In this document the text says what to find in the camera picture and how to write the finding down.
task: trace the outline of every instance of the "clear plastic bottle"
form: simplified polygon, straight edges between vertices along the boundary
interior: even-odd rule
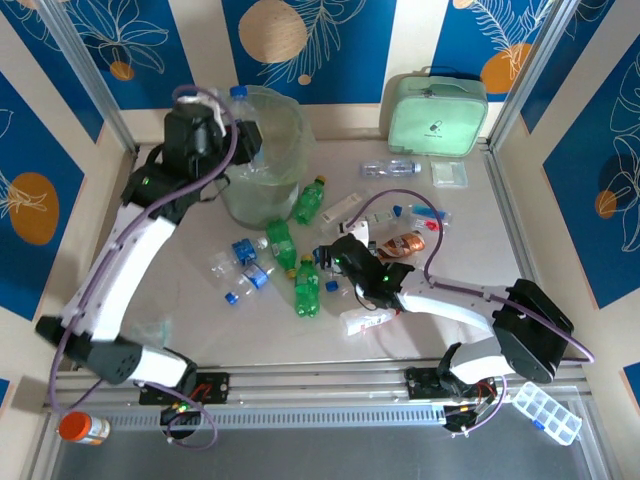
[[[422,165],[408,158],[392,160],[374,160],[360,165],[360,172],[365,178],[378,177],[410,177],[420,173]]]
[[[229,292],[224,296],[225,300],[229,305],[235,305],[239,300],[253,295],[269,282],[269,276],[275,269],[275,260],[262,255],[231,282]]]
[[[229,89],[231,95],[231,105],[229,109],[234,118],[241,121],[256,122],[258,130],[260,130],[260,116],[255,108],[249,103],[249,91],[245,85],[236,85]],[[260,147],[258,153],[251,161],[251,165],[254,168],[259,168],[264,165],[264,149]]]
[[[255,240],[243,238],[233,244],[229,250],[213,255],[210,259],[211,271],[216,278],[224,278],[236,270],[237,266],[247,267],[255,262],[260,251],[269,246],[266,237]]]

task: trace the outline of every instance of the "plastic pill organizer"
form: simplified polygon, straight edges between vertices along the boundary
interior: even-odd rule
[[[513,405],[560,445],[571,445],[582,427],[580,417],[531,382],[522,386]]]

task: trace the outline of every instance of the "green plastic bottle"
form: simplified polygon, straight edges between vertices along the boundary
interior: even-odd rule
[[[289,227],[284,220],[274,220],[267,225],[267,238],[271,244],[271,251],[287,277],[296,278],[296,260],[298,253],[293,243]]]
[[[304,187],[302,195],[293,209],[293,218],[299,225],[309,225],[324,200],[324,184],[326,179],[318,175],[316,180]]]
[[[313,256],[303,255],[296,275],[296,313],[300,317],[315,317],[319,311],[318,272],[313,266]]]

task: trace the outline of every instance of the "black bracket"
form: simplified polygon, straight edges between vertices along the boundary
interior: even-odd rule
[[[197,373],[195,388],[189,397],[203,405],[221,405],[227,403],[229,396],[229,374],[218,373]],[[155,388],[145,386],[140,390],[140,405],[160,405],[171,406],[179,400],[167,395]]]

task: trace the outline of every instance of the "plastic bottle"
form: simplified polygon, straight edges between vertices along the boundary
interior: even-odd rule
[[[363,177],[410,177],[422,170],[422,165],[408,158],[374,160],[360,165]]]
[[[255,108],[249,103],[249,91],[245,85],[236,85],[229,89],[231,95],[231,104],[229,109],[236,121],[253,121],[256,122],[258,130],[260,130],[260,116]],[[264,165],[264,149],[262,146],[251,161],[253,167]]]
[[[269,282],[269,276],[275,269],[275,260],[263,255],[231,282],[229,292],[224,296],[225,300],[229,305],[235,305],[238,300],[253,295]]]
[[[414,230],[411,233],[393,237],[378,247],[378,257],[382,260],[393,258],[402,258],[411,255],[414,252],[424,250],[425,242],[422,234]]]
[[[58,425],[58,435],[63,440],[87,445],[100,445],[111,432],[106,418],[94,417],[84,412],[71,412]]]
[[[231,249],[218,252],[211,257],[211,271],[217,278],[223,278],[236,270],[236,265],[249,266],[258,258],[258,253],[269,246],[266,237],[255,240],[243,238],[233,244]]]
[[[382,325],[388,322],[398,314],[395,310],[387,310],[377,308],[375,310],[367,310],[364,307],[342,312],[340,320],[347,329],[347,336],[363,333],[367,328]]]
[[[318,175],[313,183],[310,183],[302,191],[296,206],[293,207],[293,218],[299,225],[309,225],[324,200],[324,184],[326,179]]]
[[[300,317],[315,317],[319,311],[318,273],[313,266],[313,256],[303,255],[296,275],[296,313]]]
[[[426,205],[409,205],[407,207],[395,205],[393,211],[397,217],[406,218],[412,229],[430,230],[432,232],[440,230],[435,214]],[[444,210],[438,210],[438,215],[442,221],[444,232],[446,232],[451,224],[451,214]]]
[[[267,225],[267,238],[271,243],[273,256],[280,266],[284,268],[287,278],[296,278],[298,253],[289,233],[289,227],[284,220],[274,220]]]

